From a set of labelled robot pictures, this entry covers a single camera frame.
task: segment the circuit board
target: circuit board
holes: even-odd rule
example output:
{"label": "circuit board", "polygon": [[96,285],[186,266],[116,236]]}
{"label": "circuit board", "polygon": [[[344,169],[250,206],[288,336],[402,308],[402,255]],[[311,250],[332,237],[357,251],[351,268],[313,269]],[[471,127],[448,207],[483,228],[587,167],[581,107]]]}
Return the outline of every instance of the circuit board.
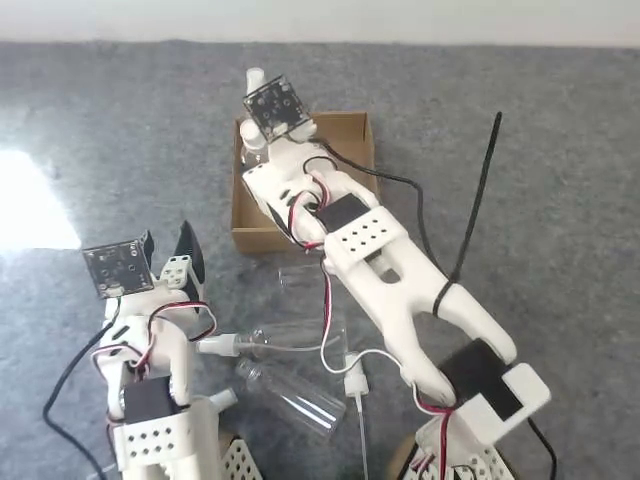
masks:
{"label": "circuit board", "polygon": [[101,298],[153,290],[151,271],[140,240],[113,243],[82,251]]}
{"label": "circuit board", "polygon": [[268,143],[311,120],[291,84],[280,76],[243,99]]}

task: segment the perforated plate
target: perforated plate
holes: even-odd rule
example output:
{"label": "perforated plate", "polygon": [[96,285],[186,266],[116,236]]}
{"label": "perforated plate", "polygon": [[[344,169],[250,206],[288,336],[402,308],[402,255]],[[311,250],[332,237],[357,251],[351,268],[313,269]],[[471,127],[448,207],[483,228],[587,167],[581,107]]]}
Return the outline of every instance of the perforated plate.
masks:
{"label": "perforated plate", "polygon": [[189,411],[113,430],[120,470],[155,465],[195,453]]}
{"label": "perforated plate", "polygon": [[353,222],[327,235],[325,250],[332,262],[347,270],[387,243],[407,235],[384,207],[376,207]]}
{"label": "perforated plate", "polygon": [[262,475],[244,440],[236,439],[231,442],[222,459],[222,466],[227,480],[262,480]]}
{"label": "perforated plate", "polygon": [[[422,450],[418,449],[411,461],[423,456]],[[438,462],[437,458],[431,462],[419,479],[417,473],[411,469],[407,470],[403,479],[439,480],[440,465]],[[465,464],[455,468],[449,467],[445,478],[447,480],[457,480],[455,474],[458,475],[460,480],[514,480],[509,468],[495,448],[487,448],[480,454],[471,455]]]}

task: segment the white plastic bracket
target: white plastic bracket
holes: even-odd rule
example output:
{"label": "white plastic bracket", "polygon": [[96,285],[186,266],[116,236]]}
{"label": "white plastic bracket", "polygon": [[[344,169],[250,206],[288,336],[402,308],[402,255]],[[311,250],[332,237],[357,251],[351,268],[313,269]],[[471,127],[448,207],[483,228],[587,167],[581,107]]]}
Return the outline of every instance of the white plastic bracket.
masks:
{"label": "white plastic bracket", "polygon": [[113,429],[120,471],[172,462],[195,454],[189,410]]}
{"label": "white plastic bracket", "polygon": [[222,465],[227,480],[262,480],[249,447],[242,439],[238,438],[231,442],[227,453],[222,458]]}
{"label": "white plastic bracket", "polygon": [[195,276],[189,255],[171,257],[162,267],[160,280],[166,281],[169,288],[182,289],[187,285],[190,273]]}

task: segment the bottle cap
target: bottle cap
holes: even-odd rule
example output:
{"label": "bottle cap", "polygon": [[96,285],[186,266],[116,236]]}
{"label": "bottle cap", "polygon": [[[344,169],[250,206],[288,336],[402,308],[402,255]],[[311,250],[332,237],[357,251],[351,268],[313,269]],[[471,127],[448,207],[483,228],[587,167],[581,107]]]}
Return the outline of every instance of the bottle cap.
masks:
{"label": "bottle cap", "polygon": [[211,395],[209,400],[213,403],[213,406],[218,413],[238,403],[238,397],[236,397],[232,388],[227,388],[215,395]]}
{"label": "bottle cap", "polygon": [[196,346],[199,353],[213,353],[222,357],[237,357],[240,352],[236,349],[236,334],[225,333],[200,340]]}
{"label": "bottle cap", "polygon": [[247,70],[247,95],[265,84],[264,70],[253,67]]}
{"label": "bottle cap", "polygon": [[256,122],[250,118],[240,124],[240,136],[242,143],[248,150],[261,150],[267,146],[267,141],[262,136]]}

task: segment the black wire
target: black wire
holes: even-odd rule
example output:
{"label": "black wire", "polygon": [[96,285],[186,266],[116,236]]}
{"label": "black wire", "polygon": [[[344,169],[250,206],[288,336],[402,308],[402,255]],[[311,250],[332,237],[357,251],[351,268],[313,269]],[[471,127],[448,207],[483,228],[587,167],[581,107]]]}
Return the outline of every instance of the black wire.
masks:
{"label": "black wire", "polygon": [[536,422],[534,422],[532,418],[528,418],[527,422],[529,422],[531,430],[533,430],[533,433],[536,434],[536,437],[538,437],[540,443],[544,445],[544,448],[546,448],[547,452],[549,453],[549,457],[551,458],[551,472],[549,473],[549,480],[555,480],[556,472],[558,471],[558,457],[556,456],[556,452],[553,450],[553,446],[551,446],[551,443],[549,442],[549,440],[547,440],[547,437],[545,437],[544,434],[540,431],[538,425],[536,425]]}
{"label": "black wire", "polygon": [[442,273],[442,267],[438,263],[433,250],[431,249],[431,244],[429,242],[429,236],[427,235],[427,229],[424,225],[424,190],[422,186],[414,182],[413,180],[405,177],[400,177],[398,175],[392,175],[390,173],[381,172],[379,170],[374,170],[372,168],[363,167],[362,165],[358,165],[357,163],[349,160],[348,158],[343,157],[338,152],[336,152],[331,145],[326,140],[322,139],[314,139],[313,143],[317,143],[323,146],[331,155],[333,155],[340,162],[349,165],[351,168],[359,170],[360,172],[364,172],[367,175],[373,175],[374,177],[386,178],[387,180],[393,180],[394,182],[404,183],[406,185],[410,185],[416,191],[418,196],[418,209],[417,209],[417,217],[418,217],[418,231],[420,232],[420,239],[422,240],[422,247],[424,248],[424,253],[431,263],[433,263],[438,270]]}
{"label": "black wire", "polygon": [[315,155],[313,157],[307,158],[304,163],[302,164],[302,171],[304,173],[309,173],[307,172],[307,165],[309,164],[309,162],[311,162],[312,160],[328,160],[329,162],[331,162],[331,165],[333,165],[334,169],[338,169],[338,165],[336,164],[336,161],[331,158],[331,157],[327,157],[326,155]]}
{"label": "black wire", "polygon": [[53,387],[53,391],[51,392],[51,395],[49,396],[47,403],[45,403],[44,407],[42,408],[42,419],[44,420],[44,423],[46,423],[54,432],[56,432],[58,435],[64,438],[67,442],[69,442],[74,447],[76,447],[76,449],[91,464],[91,466],[95,470],[100,480],[107,480],[107,477],[103,473],[102,468],[98,464],[98,461],[91,454],[91,452],[89,452],[89,450],[82,443],[80,443],[78,439],[76,439],[73,435],[71,435],[69,432],[63,429],[60,425],[55,423],[49,417],[49,412],[51,411],[53,404],[58,399],[58,395],[60,395],[60,391],[62,390],[62,387],[64,386],[66,381],[69,379],[71,372],[73,372],[73,370],[76,368],[78,363],[80,363],[80,360],[82,360],[82,357],[84,357],[86,353],[89,350],[91,350],[91,348],[93,348],[93,346],[96,343],[100,341],[100,339],[104,336],[104,334],[107,333],[107,330],[109,330],[115,323],[116,319],[118,318],[118,315],[120,314],[120,304],[122,303],[122,299],[120,297],[118,297],[117,300],[118,300],[118,305],[116,306],[116,311],[111,321],[107,323],[98,333],[96,333],[93,337],[91,337],[91,339],[87,342],[87,344],[84,347],[82,347],[82,349],[78,353],[76,353],[75,357],[73,357],[73,359],[69,362],[69,364],[66,366],[66,368],[62,372],[62,375],[60,375],[60,378],[56,382],[56,385]]}
{"label": "black wire", "polygon": [[442,290],[438,293],[435,302],[433,302],[433,315],[438,316],[440,310],[440,303],[444,299],[445,295],[454,283],[458,283],[460,280],[460,272],[462,271],[462,265],[467,256],[467,250],[469,249],[469,243],[471,242],[471,236],[473,235],[473,229],[476,226],[476,220],[478,219],[478,213],[480,212],[480,205],[482,204],[482,197],[487,186],[487,177],[489,176],[489,167],[491,166],[491,159],[493,158],[493,152],[496,148],[496,142],[498,141],[498,133],[500,132],[500,124],[502,123],[502,112],[496,113],[496,117],[493,120],[493,128],[491,129],[491,136],[489,137],[489,145],[487,145],[487,152],[482,162],[482,171],[480,173],[480,180],[478,181],[478,188],[476,189],[476,196],[473,200],[473,207],[471,207],[471,213],[469,214],[469,220],[467,222],[467,229],[464,233],[464,239],[460,244],[460,250],[458,250],[458,257],[456,264],[449,275],[447,283],[444,284]]}

